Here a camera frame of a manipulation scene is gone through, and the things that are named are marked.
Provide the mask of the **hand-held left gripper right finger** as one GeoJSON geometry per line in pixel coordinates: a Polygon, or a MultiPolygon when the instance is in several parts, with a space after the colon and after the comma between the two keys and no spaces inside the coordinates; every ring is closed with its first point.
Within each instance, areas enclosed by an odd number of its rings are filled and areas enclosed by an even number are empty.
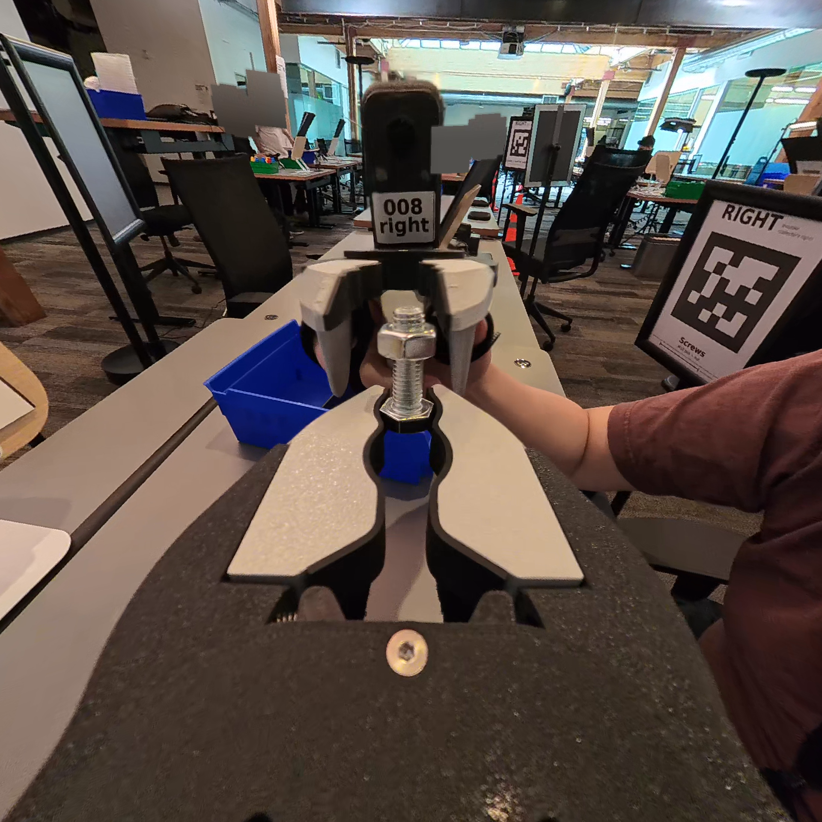
{"type": "Polygon", "coordinates": [[[443,385],[432,388],[446,460],[432,489],[445,542],[508,588],[577,587],[584,575],[523,444],[443,385]]]}

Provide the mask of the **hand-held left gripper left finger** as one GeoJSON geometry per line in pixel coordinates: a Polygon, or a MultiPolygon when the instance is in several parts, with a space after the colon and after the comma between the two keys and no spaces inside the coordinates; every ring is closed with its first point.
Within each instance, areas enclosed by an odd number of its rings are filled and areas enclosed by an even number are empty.
{"type": "Polygon", "coordinates": [[[385,551],[384,494],[372,461],[384,395],[369,388],[293,438],[228,565],[229,580],[303,583],[360,548],[385,551]]]}

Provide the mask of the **steel hex nut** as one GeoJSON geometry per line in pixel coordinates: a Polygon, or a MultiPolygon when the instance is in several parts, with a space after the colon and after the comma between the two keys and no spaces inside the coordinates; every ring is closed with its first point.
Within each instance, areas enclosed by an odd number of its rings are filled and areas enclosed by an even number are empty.
{"type": "Polygon", "coordinates": [[[378,354],[387,360],[424,361],[436,353],[437,331],[427,323],[412,330],[384,324],[377,332],[376,347],[378,354]]]}

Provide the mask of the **blue plastic bin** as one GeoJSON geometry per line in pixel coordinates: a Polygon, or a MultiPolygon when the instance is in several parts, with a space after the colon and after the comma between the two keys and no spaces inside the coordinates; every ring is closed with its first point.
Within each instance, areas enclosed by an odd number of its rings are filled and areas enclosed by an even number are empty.
{"type": "Polygon", "coordinates": [[[357,395],[335,398],[324,370],[305,353],[299,323],[288,322],[204,382],[238,442],[270,449],[357,395]]]}

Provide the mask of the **steel hex bolt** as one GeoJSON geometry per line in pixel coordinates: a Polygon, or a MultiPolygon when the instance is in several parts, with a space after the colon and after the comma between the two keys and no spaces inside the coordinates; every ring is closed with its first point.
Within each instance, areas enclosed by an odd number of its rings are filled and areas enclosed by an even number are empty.
{"type": "MultiPolygon", "coordinates": [[[[429,324],[420,306],[396,307],[391,321],[386,322],[409,330],[418,328],[423,323],[429,324]]],[[[392,362],[390,397],[380,410],[384,417],[396,424],[399,431],[412,431],[425,425],[433,410],[433,403],[425,396],[423,366],[412,361],[392,362]]]]}

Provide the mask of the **person's right hand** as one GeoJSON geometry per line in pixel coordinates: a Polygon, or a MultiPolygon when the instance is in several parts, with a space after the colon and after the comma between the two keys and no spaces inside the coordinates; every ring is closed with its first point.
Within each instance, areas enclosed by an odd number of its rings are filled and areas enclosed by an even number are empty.
{"type": "MultiPolygon", "coordinates": [[[[425,389],[434,385],[445,385],[453,389],[451,365],[439,362],[436,358],[416,362],[423,366],[423,385],[425,389]]],[[[360,376],[366,387],[381,386],[391,388],[393,382],[393,362],[377,353],[371,346],[360,367],[360,376]]],[[[491,353],[487,352],[472,362],[468,372],[468,383],[464,398],[479,408],[488,408],[490,397],[496,396],[504,389],[507,375],[497,368],[491,353]]]]}

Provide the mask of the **black framed marker sign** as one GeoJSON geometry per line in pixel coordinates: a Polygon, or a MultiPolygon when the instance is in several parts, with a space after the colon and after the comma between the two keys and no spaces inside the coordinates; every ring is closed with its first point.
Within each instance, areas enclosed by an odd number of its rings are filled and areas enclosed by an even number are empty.
{"type": "Polygon", "coordinates": [[[820,350],[821,197],[705,185],[635,345],[681,387],[820,350]]]}
{"type": "Polygon", "coordinates": [[[512,117],[501,167],[504,171],[525,171],[528,166],[533,117],[512,117]]]}

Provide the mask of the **black office chair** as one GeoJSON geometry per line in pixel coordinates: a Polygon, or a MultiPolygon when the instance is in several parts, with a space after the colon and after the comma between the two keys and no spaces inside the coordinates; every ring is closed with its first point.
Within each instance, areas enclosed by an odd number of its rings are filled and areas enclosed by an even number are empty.
{"type": "Polygon", "coordinates": [[[226,315],[241,319],[293,279],[289,244],[244,155],[162,160],[217,269],[226,315]]]}
{"type": "Polygon", "coordinates": [[[504,242],[502,247],[519,276],[526,312],[547,335],[540,344],[544,351],[551,351],[556,342],[544,317],[561,320],[560,330],[564,333],[570,331],[573,320],[540,303],[537,287],[583,280],[595,274],[604,257],[609,225],[651,157],[652,149],[646,145],[637,150],[595,146],[543,238],[539,232],[548,197],[543,197],[538,210],[513,202],[503,205],[508,210],[505,228],[509,228],[513,214],[517,220],[515,240],[504,242]]]}
{"type": "Polygon", "coordinates": [[[175,256],[173,247],[179,246],[177,238],[178,232],[189,229],[193,226],[190,214],[184,205],[158,205],[141,211],[144,229],[139,234],[142,241],[158,239],[161,242],[163,256],[158,260],[140,267],[143,279],[150,283],[157,279],[159,275],[170,273],[175,277],[182,277],[190,282],[191,293],[201,294],[202,288],[199,281],[190,272],[190,268],[203,269],[206,272],[215,272],[216,269],[211,264],[199,263],[185,260],[175,256]]]}

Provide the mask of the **grey waste bin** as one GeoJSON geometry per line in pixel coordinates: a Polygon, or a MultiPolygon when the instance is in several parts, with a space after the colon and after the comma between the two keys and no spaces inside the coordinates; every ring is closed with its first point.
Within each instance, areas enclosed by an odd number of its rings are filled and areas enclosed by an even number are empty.
{"type": "Polygon", "coordinates": [[[660,282],[680,246],[681,238],[652,234],[644,238],[631,265],[631,271],[641,280],[660,282]]]}

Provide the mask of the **person's maroon shirt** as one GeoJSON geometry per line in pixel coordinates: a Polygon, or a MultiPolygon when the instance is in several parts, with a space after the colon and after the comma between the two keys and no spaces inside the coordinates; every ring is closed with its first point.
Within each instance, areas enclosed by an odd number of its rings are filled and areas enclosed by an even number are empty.
{"type": "Polygon", "coordinates": [[[756,767],[820,820],[820,352],[615,406],[608,440],[638,491],[763,515],[700,645],[756,767]]]}

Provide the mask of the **wooden high table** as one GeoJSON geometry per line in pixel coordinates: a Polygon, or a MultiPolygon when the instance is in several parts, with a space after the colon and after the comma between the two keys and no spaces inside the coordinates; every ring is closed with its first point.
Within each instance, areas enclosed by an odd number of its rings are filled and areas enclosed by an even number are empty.
{"type": "Polygon", "coordinates": [[[193,122],[102,118],[113,145],[143,155],[206,155],[234,153],[232,136],[219,126],[193,122]]]}

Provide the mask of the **blue storage crate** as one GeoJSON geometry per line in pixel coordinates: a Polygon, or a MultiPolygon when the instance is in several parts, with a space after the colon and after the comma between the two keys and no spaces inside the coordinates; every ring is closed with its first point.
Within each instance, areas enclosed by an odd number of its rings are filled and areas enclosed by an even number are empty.
{"type": "Polygon", "coordinates": [[[140,93],[107,89],[86,89],[86,93],[100,119],[145,121],[147,119],[140,93]]]}

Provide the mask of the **white board stand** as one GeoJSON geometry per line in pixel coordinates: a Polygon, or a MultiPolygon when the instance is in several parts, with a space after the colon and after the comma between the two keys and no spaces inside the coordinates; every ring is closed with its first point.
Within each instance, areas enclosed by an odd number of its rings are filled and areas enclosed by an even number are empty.
{"type": "Polygon", "coordinates": [[[61,529],[1,520],[2,619],[24,602],[70,549],[71,536],[61,529]]]}

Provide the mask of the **white foam box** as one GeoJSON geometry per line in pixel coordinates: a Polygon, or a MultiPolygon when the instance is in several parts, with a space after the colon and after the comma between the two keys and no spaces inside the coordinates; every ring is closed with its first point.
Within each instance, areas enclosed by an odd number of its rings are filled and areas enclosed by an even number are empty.
{"type": "Polygon", "coordinates": [[[128,95],[140,93],[131,59],[127,54],[92,52],[90,56],[96,79],[88,79],[86,82],[88,88],[128,95]]]}

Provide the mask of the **paper instruction sheet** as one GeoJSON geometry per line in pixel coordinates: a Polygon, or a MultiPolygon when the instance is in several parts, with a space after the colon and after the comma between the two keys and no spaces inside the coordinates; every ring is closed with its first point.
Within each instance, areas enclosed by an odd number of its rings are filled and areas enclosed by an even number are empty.
{"type": "Polygon", "coordinates": [[[1,430],[18,423],[34,411],[36,411],[36,406],[32,405],[12,385],[1,379],[1,430]]]}

